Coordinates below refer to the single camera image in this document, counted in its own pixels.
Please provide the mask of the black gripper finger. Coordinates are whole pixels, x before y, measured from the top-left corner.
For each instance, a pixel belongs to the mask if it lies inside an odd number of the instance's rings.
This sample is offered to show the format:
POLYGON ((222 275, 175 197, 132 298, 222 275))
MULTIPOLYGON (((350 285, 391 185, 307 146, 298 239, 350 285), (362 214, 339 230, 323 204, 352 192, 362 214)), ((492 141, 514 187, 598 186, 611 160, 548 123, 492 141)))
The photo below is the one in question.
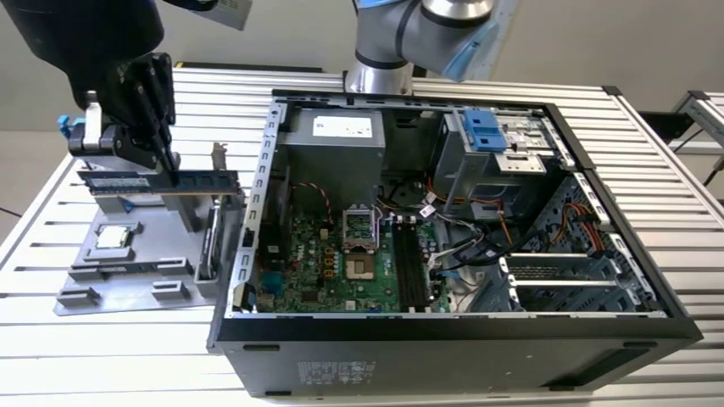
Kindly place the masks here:
POLYGON ((178 164, 171 152, 170 126, 176 122, 176 102, 172 59, 167 53, 152 53, 131 63, 123 86, 131 117, 123 126, 131 140, 150 148, 156 158, 158 171, 139 173, 151 177, 154 187, 175 187, 178 164))
POLYGON ((158 171, 152 150, 134 143, 131 131, 104 116, 99 103, 90 103, 84 118, 74 122, 67 144, 71 155, 94 169, 158 171))

